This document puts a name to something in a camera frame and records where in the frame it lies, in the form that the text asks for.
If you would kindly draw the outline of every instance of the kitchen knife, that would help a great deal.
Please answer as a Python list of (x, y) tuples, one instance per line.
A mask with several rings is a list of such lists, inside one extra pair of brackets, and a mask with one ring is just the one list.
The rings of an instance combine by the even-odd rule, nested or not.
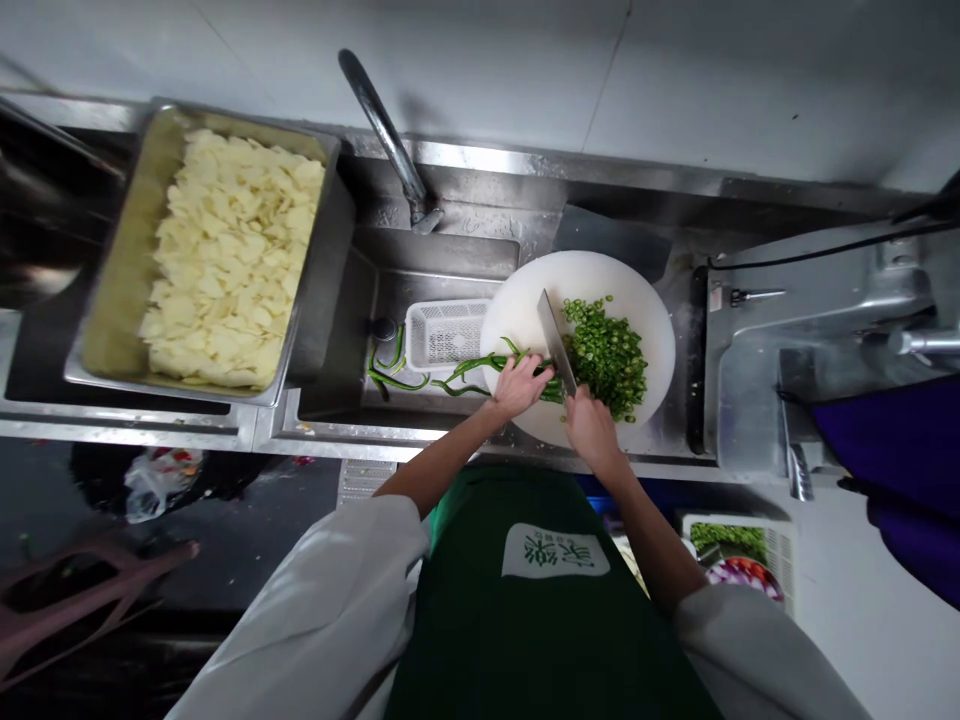
[(553, 307), (550, 305), (550, 298), (547, 297), (546, 290), (541, 293), (540, 302), (537, 303), (537, 315), (540, 316), (543, 336), (547, 339), (547, 351), (550, 353), (553, 364), (557, 367), (557, 375), (560, 376), (563, 393), (567, 397), (573, 397), (577, 394), (577, 380), (573, 376), (570, 358), (567, 357), (567, 349), (563, 346), (560, 328), (557, 327), (557, 319), (553, 314)]

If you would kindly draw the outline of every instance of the purple cloth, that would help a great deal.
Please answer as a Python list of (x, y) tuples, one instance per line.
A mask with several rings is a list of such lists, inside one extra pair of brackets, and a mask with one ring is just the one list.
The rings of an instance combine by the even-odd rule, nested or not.
[(960, 375), (805, 406), (887, 549), (960, 609)]

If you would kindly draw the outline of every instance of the stainless steel tray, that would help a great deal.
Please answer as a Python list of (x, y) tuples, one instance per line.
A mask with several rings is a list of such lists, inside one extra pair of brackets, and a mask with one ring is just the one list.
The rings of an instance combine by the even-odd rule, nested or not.
[[(167, 215), (167, 188), (183, 164), (186, 134), (200, 128), (252, 138), (268, 147), (276, 145), (319, 160), (327, 170), (280, 364), (273, 382), (263, 391), (187, 385), (153, 373), (147, 346), (138, 333), (153, 281), (160, 277), (152, 254), (158, 242), (157, 227)], [(301, 348), (296, 354), (309, 357), (310, 366), (319, 367), (326, 354), (356, 214), (353, 200), (336, 172), (339, 154), (340, 141), (332, 135), (155, 99), (140, 132), (136, 164), (128, 178), (120, 215), (67, 357), (66, 380), (197, 400), (276, 405), (297, 336)], [(308, 382), (309, 378), (301, 375), (301, 381)]]

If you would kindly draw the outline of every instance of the hand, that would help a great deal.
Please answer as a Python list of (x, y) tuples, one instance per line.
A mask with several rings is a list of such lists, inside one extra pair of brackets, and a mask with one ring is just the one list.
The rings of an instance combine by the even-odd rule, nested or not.
[(577, 396), (567, 398), (567, 437), (598, 478), (611, 476), (626, 456), (617, 443), (617, 426), (610, 410), (590, 397), (590, 388), (581, 385)]
[(507, 358), (507, 364), (497, 381), (497, 391), (493, 399), (487, 400), (487, 405), (496, 409), (503, 422), (513, 420), (540, 399), (543, 389), (553, 377), (553, 367), (533, 376), (541, 362), (543, 358), (539, 355), (526, 355), (519, 363), (515, 357)]

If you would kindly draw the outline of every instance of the black cable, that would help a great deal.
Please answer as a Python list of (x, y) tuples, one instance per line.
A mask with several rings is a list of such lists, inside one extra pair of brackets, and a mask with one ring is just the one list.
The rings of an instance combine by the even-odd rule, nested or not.
[(866, 240), (858, 240), (854, 243), (840, 245), (835, 248), (818, 250), (816, 252), (807, 253), (806, 255), (794, 255), (792, 257), (781, 258), (779, 260), (764, 260), (762, 262), (755, 263), (740, 263), (739, 265), (723, 265), (718, 267), (713, 264), (713, 258), (707, 258), (707, 267), (709, 267), (711, 270), (749, 270), (758, 267), (787, 265), (789, 263), (800, 262), (801, 260), (813, 260), (814, 258), (818, 257), (836, 255), (837, 253), (846, 252), (847, 250), (857, 250), (862, 247), (869, 247), (870, 245), (877, 245), (882, 242), (887, 242), (888, 240), (896, 240), (902, 237), (915, 237), (917, 235), (931, 235), (933, 233), (954, 230), (958, 227), (960, 227), (960, 222), (954, 220), (951, 222), (940, 223), (938, 225), (928, 225), (927, 227), (914, 228), (913, 230), (898, 230), (896, 232), (886, 233), (885, 235), (877, 235), (872, 238), (867, 238)]

